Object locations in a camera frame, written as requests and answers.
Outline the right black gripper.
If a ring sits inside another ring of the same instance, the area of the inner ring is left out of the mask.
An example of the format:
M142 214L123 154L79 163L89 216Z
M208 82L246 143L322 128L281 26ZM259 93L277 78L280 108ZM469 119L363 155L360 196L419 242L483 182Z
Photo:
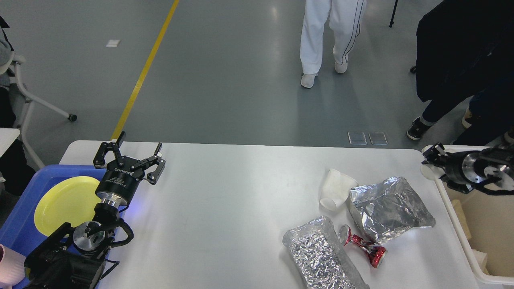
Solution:
M442 143L430 146L424 152L423 165L443 167L442 181L447 187L463 194L474 190L476 183L482 182L482 176L475 171L479 151L447 153Z

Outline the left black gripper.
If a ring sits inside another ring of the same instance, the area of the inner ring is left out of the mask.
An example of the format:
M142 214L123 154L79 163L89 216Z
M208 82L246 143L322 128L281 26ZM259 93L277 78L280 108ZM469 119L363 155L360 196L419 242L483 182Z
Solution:
M92 160L96 169L106 168L95 194L100 199L113 199L120 206L130 205L141 180L156 185L163 172L166 161L162 159L162 143L158 143L154 154L147 159L138 160L122 156L120 147L125 138L123 130L115 141L102 142ZM114 160L106 164L108 152L114 154Z

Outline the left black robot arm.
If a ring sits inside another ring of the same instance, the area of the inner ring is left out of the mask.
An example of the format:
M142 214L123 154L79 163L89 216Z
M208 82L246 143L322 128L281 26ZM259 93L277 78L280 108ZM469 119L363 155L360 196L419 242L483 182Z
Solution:
M155 185L166 165L162 143L153 155L140 160L122 155L124 137L121 132L116 140L102 142L92 161L96 169L106 170L95 190L94 216L77 226L64 222L31 251L24 262L26 288L94 289L118 266L118 261L112 261L106 267L110 250L134 238L121 213L130 207L140 183Z

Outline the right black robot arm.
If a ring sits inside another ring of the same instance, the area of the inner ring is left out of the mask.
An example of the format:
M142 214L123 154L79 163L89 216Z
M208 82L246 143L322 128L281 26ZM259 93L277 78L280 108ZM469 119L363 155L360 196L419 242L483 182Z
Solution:
M513 146L453 151L442 143L426 148L422 164L435 178L463 194L513 195Z

